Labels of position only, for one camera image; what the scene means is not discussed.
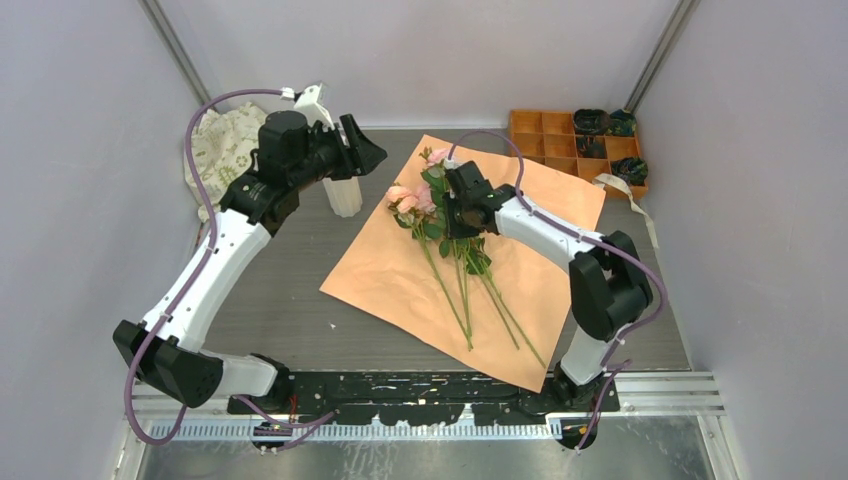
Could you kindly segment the pink rose stem two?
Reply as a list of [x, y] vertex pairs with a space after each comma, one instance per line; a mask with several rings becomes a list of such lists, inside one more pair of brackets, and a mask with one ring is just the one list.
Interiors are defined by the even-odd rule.
[[447, 302], [459, 326], [467, 348], [466, 338], [462, 332], [459, 319], [461, 305], [457, 280], [455, 286], [450, 286], [437, 264], [438, 259], [450, 259], [451, 261], [452, 259], [443, 259], [438, 253], [439, 241], [443, 238], [448, 239], [446, 236], [446, 217], [443, 208], [439, 207], [433, 198], [431, 186], [422, 184], [416, 188], [409, 188], [395, 183], [388, 188], [385, 199], [387, 209], [395, 223], [402, 229], [408, 230], [411, 238], [420, 248], [433, 278], [441, 290], [441, 295]]

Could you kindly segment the pink rose stem three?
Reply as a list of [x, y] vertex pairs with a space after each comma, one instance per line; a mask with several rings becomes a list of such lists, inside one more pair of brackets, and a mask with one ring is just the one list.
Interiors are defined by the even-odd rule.
[[513, 327], [513, 315], [507, 307], [500, 289], [496, 286], [491, 270], [492, 260], [485, 250], [482, 237], [450, 240], [443, 238], [438, 243], [438, 253], [443, 259], [451, 258], [459, 289], [460, 325], [466, 338], [468, 350], [473, 349], [472, 314], [470, 287], [471, 278], [477, 278], [488, 294], [495, 311], [500, 318], [513, 346], [520, 349], [516, 328]]

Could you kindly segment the pink rose stem one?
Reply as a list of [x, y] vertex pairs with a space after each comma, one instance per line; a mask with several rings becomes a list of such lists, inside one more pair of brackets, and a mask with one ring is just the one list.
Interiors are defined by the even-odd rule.
[[[445, 213], [443, 195], [449, 190], [448, 181], [445, 178], [445, 171], [447, 170], [447, 151], [435, 150], [431, 147], [426, 147], [423, 152], [420, 153], [420, 157], [425, 162], [425, 166], [420, 172], [423, 184], [428, 184], [431, 186], [433, 190], [433, 198], [436, 204], [439, 207], [442, 207]], [[440, 267], [441, 274], [448, 281], [448, 284], [450, 286], [455, 286], [456, 276], [453, 270], [452, 261], [450, 259], [438, 259], [437, 264]], [[471, 286], [473, 281], [477, 281], [477, 283], [479, 283], [482, 287], [480, 281], [475, 277], [471, 278]], [[534, 342], [530, 339], [530, 336], [525, 331], [525, 329], [520, 325], [515, 314], [513, 314], [512, 311], [511, 313], [513, 315], [512, 325], [516, 328], [515, 332], [520, 345], [520, 349], [518, 350], [528, 350], [534, 357], [535, 361], [538, 362], [539, 365], [543, 365], [544, 362], [542, 356], [538, 351], [537, 347], [534, 345]]]

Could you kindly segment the orange wrapping paper sheet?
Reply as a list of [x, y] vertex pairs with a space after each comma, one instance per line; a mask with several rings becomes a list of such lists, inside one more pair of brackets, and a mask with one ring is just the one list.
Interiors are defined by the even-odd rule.
[[567, 270], [503, 236], [447, 239], [436, 205], [446, 156], [475, 162], [496, 185], [522, 174], [538, 204], [580, 227], [597, 224], [604, 194], [586, 181], [425, 135], [321, 291], [474, 370], [540, 391], [572, 306]]

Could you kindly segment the cream ribbon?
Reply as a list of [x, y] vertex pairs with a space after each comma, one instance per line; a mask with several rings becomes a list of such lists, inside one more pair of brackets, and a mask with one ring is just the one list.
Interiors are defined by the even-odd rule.
[[622, 193], [628, 200], [631, 211], [643, 217], [653, 249], [659, 249], [654, 221], [651, 216], [639, 205], [635, 194], [633, 193], [631, 187], [626, 183], [625, 180], [612, 174], [601, 173], [596, 175], [592, 179], [591, 183], [599, 188], [606, 189], [607, 187], [609, 187], [618, 193]]

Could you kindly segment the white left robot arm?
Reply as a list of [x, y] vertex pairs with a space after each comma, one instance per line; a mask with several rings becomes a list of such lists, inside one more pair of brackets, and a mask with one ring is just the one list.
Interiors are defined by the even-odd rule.
[[113, 341], [135, 378], [188, 408], [215, 395], [250, 395], [269, 413], [285, 409], [291, 385], [284, 365], [252, 354], [205, 350], [223, 300], [256, 255], [300, 204], [300, 193], [322, 180], [371, 173], [387, 157], [352, 115], [325, 127], [293, 110], [270, 114], [258, 130], [248, 171], [233, 181], [202, 246], [160, 302], [141, 320], [121, 321]]

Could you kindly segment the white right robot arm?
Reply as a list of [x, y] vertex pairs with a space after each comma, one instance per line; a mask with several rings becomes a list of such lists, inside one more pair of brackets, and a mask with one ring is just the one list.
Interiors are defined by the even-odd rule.
[[581, 229], [523, 197], [510, 184], [493, 187], [473, 162], [448, 162], [445, 179], [449, 238], [503, 236], [567, 273], [577, 329], [553, 370], [549, 388], [565, 409], [582, 409], [594, 396], [613, 342], [653, 301], [632, 239], [620, 231], [602, 235]]

